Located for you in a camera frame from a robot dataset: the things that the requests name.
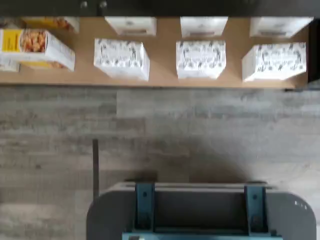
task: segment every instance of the floor plank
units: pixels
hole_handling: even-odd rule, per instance
[[[0,238],[85,239],[100,185],[267,181],[320,223],[320,92],[0,87]]]

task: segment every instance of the cardboard box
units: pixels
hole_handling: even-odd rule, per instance
[[[217,79],[225,67],[225,41],[178,41],[176,43],[176,72],[179,79]]]
[[[222,35],[228,17],[181,17],[181,34],[186,37],[213,37]]]
[[[75,69],[75,52],[41,29],[0,29],[0,57],[36,69]]]
[[[250,36],[291,38],[313,19],[313,17],[252,17]]]
[[[112,78],[149,80],[150,60],[142,42],[95,39],[93,64]]]
[[[306,43],[255,45],[242,59],[242,80],[286,80],[307,71]]]
[[[0,71],[19,72],[20,64],[10,58],[0,57]]]
[[[71,16],[32,16],[23,17],[28,27],[40,29],[66,29],[71,32],[79,33],[80,18]]]
[[[106,16],[105,20],[118,35],[155,36],[157,33],[155,17]]]

